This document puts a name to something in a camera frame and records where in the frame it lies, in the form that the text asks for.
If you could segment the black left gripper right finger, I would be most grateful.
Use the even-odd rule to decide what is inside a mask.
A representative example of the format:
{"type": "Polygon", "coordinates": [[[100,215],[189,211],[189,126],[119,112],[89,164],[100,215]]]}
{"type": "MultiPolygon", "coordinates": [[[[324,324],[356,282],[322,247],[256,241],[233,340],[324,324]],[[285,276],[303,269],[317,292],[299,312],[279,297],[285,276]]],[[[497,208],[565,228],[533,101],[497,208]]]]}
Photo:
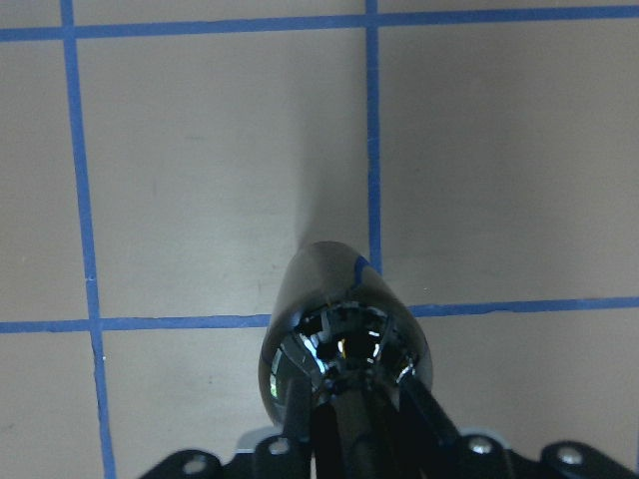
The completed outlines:
{"type": "Polygon", "coordinates": [[[415,376],[399,383],[399,414],[408,441],[420,447],[452,447],[459,432],[428,388],[415,376]]]}

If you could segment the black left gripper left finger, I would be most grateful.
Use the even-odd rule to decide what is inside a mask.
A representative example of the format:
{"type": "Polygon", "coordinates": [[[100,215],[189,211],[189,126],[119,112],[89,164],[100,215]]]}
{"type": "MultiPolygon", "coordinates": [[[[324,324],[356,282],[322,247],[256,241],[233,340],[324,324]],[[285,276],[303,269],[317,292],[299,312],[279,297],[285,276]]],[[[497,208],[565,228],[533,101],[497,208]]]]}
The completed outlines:
{"type": "Polygon", "coordinates": [[[283,432],[287,438],[308,443],[311,438],[312,386],[306,377],[290,381],[284,416],[283,432]]]}

